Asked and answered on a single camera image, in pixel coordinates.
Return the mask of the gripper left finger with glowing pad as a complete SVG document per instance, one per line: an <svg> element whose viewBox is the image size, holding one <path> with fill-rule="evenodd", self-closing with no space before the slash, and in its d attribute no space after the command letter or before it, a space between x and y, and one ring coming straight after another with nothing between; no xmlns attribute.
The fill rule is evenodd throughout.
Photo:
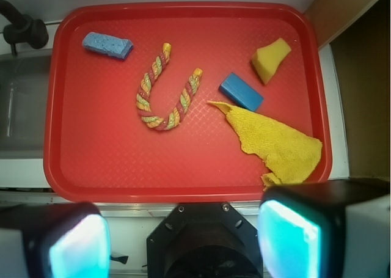
<svg viewBox="0 0 391 278"><path fill-rule="evenodd" d="M91 203L1 208L1 277L108 277L108 223Z"/></svg>

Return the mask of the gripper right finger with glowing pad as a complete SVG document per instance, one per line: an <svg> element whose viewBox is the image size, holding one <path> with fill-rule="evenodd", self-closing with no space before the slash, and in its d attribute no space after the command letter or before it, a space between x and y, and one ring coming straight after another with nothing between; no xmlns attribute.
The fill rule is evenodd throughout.
<svg viewBox="0 0 391 278"><path fill-rule="evenodd" d="M390 183L350 178L274 186L258 211L272 277L389 277Z"/></svg>

